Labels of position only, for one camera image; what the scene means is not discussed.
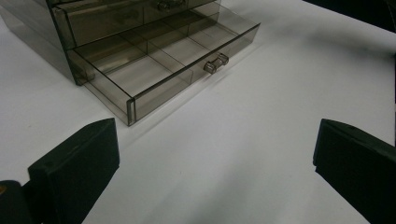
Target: white tabletop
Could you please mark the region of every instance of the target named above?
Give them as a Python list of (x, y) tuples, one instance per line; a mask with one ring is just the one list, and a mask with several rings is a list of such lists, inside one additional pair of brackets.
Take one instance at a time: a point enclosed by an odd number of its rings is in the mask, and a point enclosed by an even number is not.
[[(224, 0), (252, 45), (127, 128), (85, 224), (367, 223), (312, 164), (320, 120), (394, 143), (396, 35), (299, 0)], [(0, 20), (0, 179), (114, 117)]]

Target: smoky translucent plastic box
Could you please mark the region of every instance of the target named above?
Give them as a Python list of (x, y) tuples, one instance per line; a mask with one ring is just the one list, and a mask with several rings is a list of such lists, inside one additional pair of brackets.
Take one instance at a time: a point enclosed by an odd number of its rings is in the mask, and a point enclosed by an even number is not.
[(0, 0), (7, 26), (132, 125), (253, 41), (213, 0)]

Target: black object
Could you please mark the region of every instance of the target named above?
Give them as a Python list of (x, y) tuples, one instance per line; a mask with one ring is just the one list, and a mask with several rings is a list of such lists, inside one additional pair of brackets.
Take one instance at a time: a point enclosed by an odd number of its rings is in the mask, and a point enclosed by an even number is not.
[(82, 223), (119, 165), (114, 119), (89, 124), (32, 164), (23, 187), (0, 182), (0, 223)]
[(396, 33), (394, 0), (304, 0)]
[(370, 223), (396, 223), (396, 148), (323, 119), (314, 154), (320, 174)]

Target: white surface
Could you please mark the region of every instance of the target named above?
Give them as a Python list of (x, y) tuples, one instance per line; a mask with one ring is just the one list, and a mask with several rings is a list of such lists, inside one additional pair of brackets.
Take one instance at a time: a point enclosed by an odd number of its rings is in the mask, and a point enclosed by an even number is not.
[[(297, 0), (223, 5), (262, 23), (255, 42), (132, 128), (117, 119), (120, 169), (84, 223), (367, 223), (312, 156), (322, 118), (393, 144), (396, 36)], [(0, 179), (22, 184), (113, 117), (2, 21), (0, 103)]]

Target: transparent drawer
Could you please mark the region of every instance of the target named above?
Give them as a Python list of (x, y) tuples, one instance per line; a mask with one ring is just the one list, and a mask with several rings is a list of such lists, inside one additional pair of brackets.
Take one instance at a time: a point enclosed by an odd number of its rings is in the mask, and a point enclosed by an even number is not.
[(259, 24), (216, 2), (68, 51), (75, 71), (132, 125), (251, 43)]

